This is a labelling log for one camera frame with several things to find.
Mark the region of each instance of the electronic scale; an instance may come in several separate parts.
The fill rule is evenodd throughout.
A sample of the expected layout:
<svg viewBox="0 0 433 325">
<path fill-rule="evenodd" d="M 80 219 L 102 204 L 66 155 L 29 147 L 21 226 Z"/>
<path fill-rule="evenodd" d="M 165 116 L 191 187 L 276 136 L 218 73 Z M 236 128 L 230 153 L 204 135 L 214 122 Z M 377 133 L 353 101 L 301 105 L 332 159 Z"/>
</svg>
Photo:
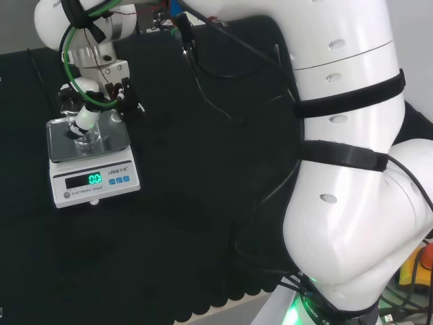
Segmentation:
<svg viewBox="0 0 433 325">
<path fill-rule="evenodd" d="M 98 125 L 75 141 L 65 135 L 70 118 L 47 123 L 49 175 L 57 208 L 96 205 L 102 198 L 140 190 L 126 127 L 112 115 L 102 113 Z"/>
</svg>

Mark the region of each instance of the velcro strap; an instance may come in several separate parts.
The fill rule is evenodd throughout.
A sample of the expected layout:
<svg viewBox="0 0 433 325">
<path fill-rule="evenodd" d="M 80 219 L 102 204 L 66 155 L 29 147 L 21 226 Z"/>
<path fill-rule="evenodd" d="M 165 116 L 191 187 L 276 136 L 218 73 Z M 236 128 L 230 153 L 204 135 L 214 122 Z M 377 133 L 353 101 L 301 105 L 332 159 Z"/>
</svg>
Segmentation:
<svg viewBox="0 0 433 325">
<path fill-rule="evenodd" d="M 327 141 L 303 141 L 300 159 L 327 165 L 384 171 L 388 155 L 373 150 Z"/>
<path fill-rule="evenodd" d="M 89 17 L 89 14 L 83 9 L 80 0 L 62 0 L 62 7 L 73 27 L 76 29 L 87 28 L 98 43 L 106 39 L 104 32 L 93 23 L 99 17 Z"/>
<path fill-rule="evenodd" d="M 298 118 L 311 118 L 358 110 L 400 95 L 405 86 L 405 74 L 400 69 L 400 73 L 394 78 L 366 88 L 316 100 L 298 102 L 295 105 L 295 114 Z"/>
</svg>

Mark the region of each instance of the black table surface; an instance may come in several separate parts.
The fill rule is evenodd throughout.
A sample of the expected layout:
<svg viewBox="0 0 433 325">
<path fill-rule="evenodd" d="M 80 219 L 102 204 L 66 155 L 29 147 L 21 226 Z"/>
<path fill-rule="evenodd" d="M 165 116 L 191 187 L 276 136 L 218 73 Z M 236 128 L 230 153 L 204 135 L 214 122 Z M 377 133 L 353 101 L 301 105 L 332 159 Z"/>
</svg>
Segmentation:
<svg viewBox="0 0 433 325">
<path fill-rule="evenodd" d="M 230 29 L 270 56 L 283 44 L 264 18 Z M 261 64 L 237 45 L 198 28 L 203 62 L 241 72 Z M 127 119 L 142 190 L 56 209 L 51 199 L 45 123 L 60 117 L 64 83 L 57 53 L 39 49 L 0 56 L 0 307 L 4 324 L 172 324 L 244 294 L 272 291 L 233 263 L 231 226 L 279 183 L 296 161 L 298 136 L 278 75 L 264 69 L 242 81 L 200 76 L 204 103 L 168 33 L 119 42 L 146 117 Z M 287 62 L 283 51 L 282 60 Z M 41 71 L 35 73 L 33 61 Z M 431 137 L 408 107 L 398 141 Z M 255 213 L 246 246 L 290 265 L 281 222 L 293 184 Z"/>
</svg>

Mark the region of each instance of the red button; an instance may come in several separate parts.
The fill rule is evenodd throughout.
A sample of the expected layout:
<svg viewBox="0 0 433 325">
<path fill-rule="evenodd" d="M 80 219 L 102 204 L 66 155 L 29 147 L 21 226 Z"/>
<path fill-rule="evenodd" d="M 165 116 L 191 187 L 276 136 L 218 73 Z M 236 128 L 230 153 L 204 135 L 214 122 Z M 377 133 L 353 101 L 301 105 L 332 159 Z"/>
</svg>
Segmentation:
<svg viewBox="0 0 433 325">
<path fill-rule="evenodd" d="M 433 264 L 433 244 L 429 244 L 425 247 L 424 252 L 421 255 L 421 265 L 426 269 L 432 269 Z"/>
</svg>

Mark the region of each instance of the green led light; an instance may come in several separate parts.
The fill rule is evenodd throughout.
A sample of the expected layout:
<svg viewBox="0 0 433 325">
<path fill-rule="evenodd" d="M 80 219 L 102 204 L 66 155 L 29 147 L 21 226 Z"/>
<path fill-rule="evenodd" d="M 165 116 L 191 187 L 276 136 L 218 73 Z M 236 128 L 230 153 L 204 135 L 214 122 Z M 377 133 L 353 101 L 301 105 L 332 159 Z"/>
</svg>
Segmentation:
<svg viewBox="0 0 433 325">
<path fill-rule="evenodd" d="M 299 315 L 296 311 L 296 306 L 293 305 L 288 310 L 286 316 L 284 317 L 283 325 L 295 325 L 298 322 Z"/>
<path fill-rule="evenodd" d="M 92 174 L 89 175 L 89 185 L 102 183 L 102 177 L 101 174 Z"/>
</svg>

